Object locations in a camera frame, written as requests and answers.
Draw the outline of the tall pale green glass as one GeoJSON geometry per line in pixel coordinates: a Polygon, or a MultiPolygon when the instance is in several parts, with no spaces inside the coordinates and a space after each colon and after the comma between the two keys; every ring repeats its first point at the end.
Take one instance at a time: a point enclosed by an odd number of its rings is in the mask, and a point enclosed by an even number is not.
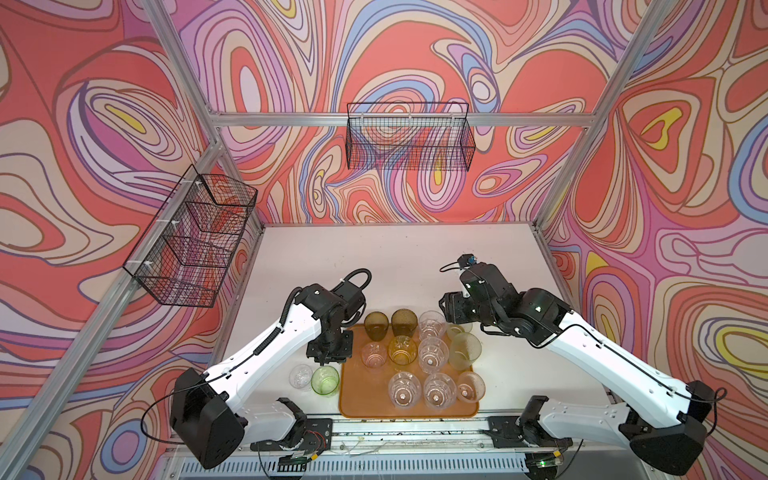
{"type": "Polygon", "coordinates": [[[449,347],[448,362],[457,371],[468,370],[482,354],[482,343],[471,333],[456,334],[449,347]]]}

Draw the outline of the brown glass back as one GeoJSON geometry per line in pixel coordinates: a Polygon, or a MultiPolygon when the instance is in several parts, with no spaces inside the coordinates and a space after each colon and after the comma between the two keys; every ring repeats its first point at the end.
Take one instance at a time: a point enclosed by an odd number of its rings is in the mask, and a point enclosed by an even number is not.
{"type": "Polygon", "coordinates": [[[364,330],[372,342],[382,341],[387,335],[389,325],[389,318],[380,311],[370,312],[364,320],[364,330]]]}

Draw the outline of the pink glass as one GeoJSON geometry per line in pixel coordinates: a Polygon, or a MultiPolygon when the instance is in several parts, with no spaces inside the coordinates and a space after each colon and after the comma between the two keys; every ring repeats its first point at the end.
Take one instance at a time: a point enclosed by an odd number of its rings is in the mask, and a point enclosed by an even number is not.
{"type": "Polygon", "coordinates": [[[388,358],[387,347],[381,342],[369,342],[361,351],[361,360],[365,367],[377,369],[386,364],[388,358]]]}
{"type": "Polygon", "coordinates": [[[461,372],[456,378],[457,399],[464,403],[478,403],[486,393],[483,378],[473,371],[461,372]]]}

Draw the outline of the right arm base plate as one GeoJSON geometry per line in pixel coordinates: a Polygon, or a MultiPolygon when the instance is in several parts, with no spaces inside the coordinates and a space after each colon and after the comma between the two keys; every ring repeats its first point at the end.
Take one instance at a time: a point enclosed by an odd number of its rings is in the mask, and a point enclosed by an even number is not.
{"type": "Polygon", "coordinates": [[[555,448],[567,450],[573,446],[571,438],[555,438],[536,421],[523,421],[518,416],[491,416],[488,418],[489,436],[495,448],[555,448]]]}

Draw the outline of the bright green glass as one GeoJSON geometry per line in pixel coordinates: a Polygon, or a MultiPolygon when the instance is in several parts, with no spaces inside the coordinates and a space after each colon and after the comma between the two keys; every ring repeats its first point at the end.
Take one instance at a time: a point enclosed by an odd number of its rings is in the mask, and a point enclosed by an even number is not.
{"type": "Polygon", "coordinates": [[[314,393],[321,396],[332,395],[340,384],[340,374],[336,368],[330,365],[320,366],[311,377],[310,386],[314,393]]]}

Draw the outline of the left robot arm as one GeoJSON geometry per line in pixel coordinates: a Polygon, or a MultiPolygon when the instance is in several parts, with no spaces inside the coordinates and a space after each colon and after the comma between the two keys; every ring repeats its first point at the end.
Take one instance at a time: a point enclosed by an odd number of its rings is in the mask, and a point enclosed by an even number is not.
{"type": "Polygon", "coordinates": [[[361,288],[350,282],[331,290],[319,284],[298,287],[279,319],[245,347],[203,372],[188,369],[176,379],[169,423],[203,468],[218,466],[243,444],[301,443],[306,416],[294,402],[281,397],[250,406],[247,401],[301,348],[321,365],[349,358],[353,334],[343,326],[359,317],[364,304],[361,288]]]}

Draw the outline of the small pale green glass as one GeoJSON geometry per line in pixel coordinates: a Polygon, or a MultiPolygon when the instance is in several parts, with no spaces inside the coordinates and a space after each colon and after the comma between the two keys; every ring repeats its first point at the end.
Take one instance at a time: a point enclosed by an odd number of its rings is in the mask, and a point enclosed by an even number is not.
{"type": "Polygon", "coordinates": [[[446,336],[453,340],[455,336],[461,333],[469,333],[472,331],[471,324],[449,324],[446,329],[446,336]]]}

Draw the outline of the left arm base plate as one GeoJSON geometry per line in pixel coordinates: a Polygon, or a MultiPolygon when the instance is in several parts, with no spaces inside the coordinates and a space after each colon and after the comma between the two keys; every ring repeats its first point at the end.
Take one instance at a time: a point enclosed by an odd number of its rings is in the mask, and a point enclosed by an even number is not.
{"type": "Polygon", "coordinates": [[[331,447],[333,420],[327,417],[298,420],[279,440],[254,442],[250,450],[286,454],[320,454],[331,447]]]}

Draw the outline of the dark olive glass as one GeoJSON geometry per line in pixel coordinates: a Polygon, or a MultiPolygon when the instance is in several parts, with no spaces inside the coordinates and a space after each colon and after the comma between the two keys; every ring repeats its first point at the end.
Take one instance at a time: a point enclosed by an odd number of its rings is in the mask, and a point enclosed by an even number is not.
{"type": "Polygon", "coordinates": [[[412,337],[418,327],[418,317],[410,309],[398,309],[391,316],[391,327],[395,337],[412,337]]]}

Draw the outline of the yellow glass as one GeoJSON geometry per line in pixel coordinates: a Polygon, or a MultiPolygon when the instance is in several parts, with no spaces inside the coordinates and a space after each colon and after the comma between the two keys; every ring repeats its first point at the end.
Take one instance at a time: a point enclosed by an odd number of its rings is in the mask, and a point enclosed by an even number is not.
{"type": "Polygon", "coordinates": [[[407,366],[416,360],[418,345],[412,337],[397,335],[390,340],[387,353],[389,360],[395,365],[407,366]]]}

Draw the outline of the small clear glass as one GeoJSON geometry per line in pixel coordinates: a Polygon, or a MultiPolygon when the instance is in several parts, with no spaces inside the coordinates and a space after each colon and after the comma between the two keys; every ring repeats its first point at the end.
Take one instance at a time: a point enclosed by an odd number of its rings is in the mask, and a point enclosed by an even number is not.
{"type": "Polygon", "coordinates": [[[297,390],[305,389],[311,384],[313,373],[314,369],[310,365],[296,365],[289,373],[289,385],[297,390]]]}

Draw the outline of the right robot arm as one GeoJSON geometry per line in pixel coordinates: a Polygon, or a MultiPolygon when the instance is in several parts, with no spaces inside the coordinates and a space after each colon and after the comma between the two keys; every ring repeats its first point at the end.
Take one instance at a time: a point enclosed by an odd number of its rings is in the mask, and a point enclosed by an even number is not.
{"type": "Polygon", "coordinates": [[[477,322],[568,360],[619,397],[616,404],[569,404],[534,395],[513,432],[530,446],[578,438],[625,447],[649,466],[683,476],[702,453],[704,422],[716,403],[705,383],[685,383],[638,359],[590,326],[550,292],[532,288],[499,297],[480,287],[438,302],[447,322],[477,322]]]}

